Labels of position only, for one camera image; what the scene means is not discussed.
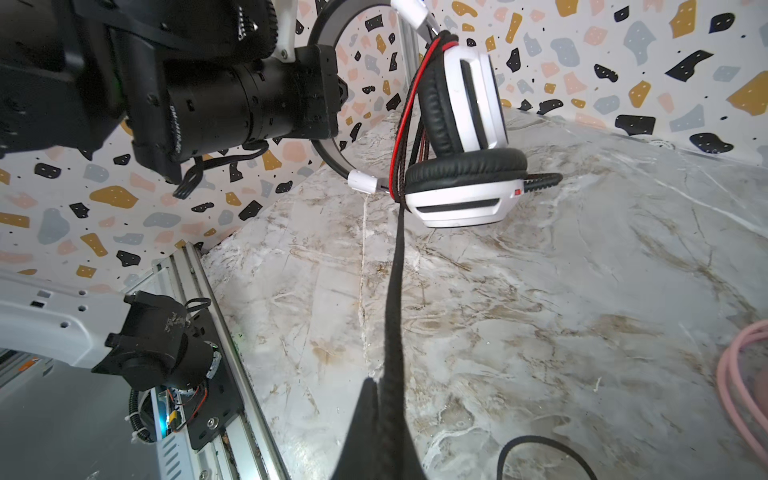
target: black ear cushion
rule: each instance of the black ear cushion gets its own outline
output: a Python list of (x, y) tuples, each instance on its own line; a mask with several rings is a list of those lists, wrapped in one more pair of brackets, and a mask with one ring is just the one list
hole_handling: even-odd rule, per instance
[(406, 194), (517, 180), (526, 175), (528, 160), (516, 148), (462, 152), (410, 167), (406, 171)]
[(458, 135), (448, 85), (445, 82), (442, 55), (427, 65), (417, 92), (424, 127), (435, 154), (441, 157), (463, 152), (462, 139)]

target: terrazzo pattern wallpaper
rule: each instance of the terrazzo pattern wallpaper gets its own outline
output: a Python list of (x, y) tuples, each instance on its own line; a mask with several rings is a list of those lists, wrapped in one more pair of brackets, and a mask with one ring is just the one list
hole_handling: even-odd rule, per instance
[[(324, 5), (299, 2), (296, 46), (306, 44)], [(349, 85), (339, 113), (341, 148), (405, 96), (396, 21), (391, 8), (372, 8), (339, 40), (339, 75)], [(125, 123), (93, 153), (53, 147), (6, 155), (0, 159), (0, 268), (119, 291), (185, 242), (208, 250), (322, 164), (309, 141), (269, 142), (262, 157), (208, 170), (186, 200), (173, 198), (174, 185), (135, 161)], [(245, 153), (237, 147), (211, 156)]]
[(768, 166), (765, 0), (426, 0), (506, 107)]

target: marble tabletop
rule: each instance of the marble tabletop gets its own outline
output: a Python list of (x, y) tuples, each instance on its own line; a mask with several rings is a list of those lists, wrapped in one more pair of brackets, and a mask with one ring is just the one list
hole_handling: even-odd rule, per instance
[[(768, 316), (768, 169), (505, 115), (528, 171), (563, 182), (492, 225), (406, 214), (406, 415), (428, 477), (494, 478), (501, 446), (537, 434), (598, 478), (764, 478), (714, 371)], [(346, 156), (382, 175), (395, 121)], [(324, 167), (204, 257), (292, 478), (330, 477), (362, 380), (381, 374), (397, 208)], [(586, 478), (537, 446), (505, 471)]]

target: coiled pink cord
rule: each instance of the coiled pink cord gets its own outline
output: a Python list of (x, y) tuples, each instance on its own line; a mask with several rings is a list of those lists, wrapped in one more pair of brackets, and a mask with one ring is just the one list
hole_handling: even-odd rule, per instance
[(768, 433), (768, 418), (760, 410), (760, 407), (757, 406), (749, 390), (746, 389), (741, 372), (739, 371), (739, 352), (741, 349), (751, 343), (765, 339), (768, 339), (768, 320), (760, 320), (753, 323), (733, 339), (733, 342), (723, 352), (723, 356), (720, 357), (720, 361), (717, 363), (717, 391), (720, 394), (720, 401), (723, 403), (723, 407), (728, 412), (728, 415), (730, 415), (731, 421), (733, 421), (741, 436), (752, 447), (752, 450), (754, 450), (760, 460), (768, 465), (768, 452), (757, 441), (755, 435), (752, 435), (741, 415), (739, 415), (728, 389), (728, 381), (730, 380), (730, 383), (736, 388), (742, 403), (757, 420), (758, 425)]

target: gray floor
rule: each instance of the gray floor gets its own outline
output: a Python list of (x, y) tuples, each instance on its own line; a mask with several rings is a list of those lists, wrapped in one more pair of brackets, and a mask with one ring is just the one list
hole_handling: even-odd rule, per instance
[[(539, 434), (599, 478), (763, 478), (713, 373), (768, 316), (768, 170), (506, 115), (528, 171), (562, 184), (493, 225), (406, 218), (407, 415), (428, 476), (493, 478), (501, 445)], [(344, 153), (383, 174), (393, 126)], [(381, 373), (396, 208), (323, 168), (205, 257), (294, 478), (329, 477)], [(583, 475), (536, 447), (506, 472)]]
[(55, 362), (0, 402), (0, 478), (155, 480), (155, 447), (131, 444), (130, 387)]

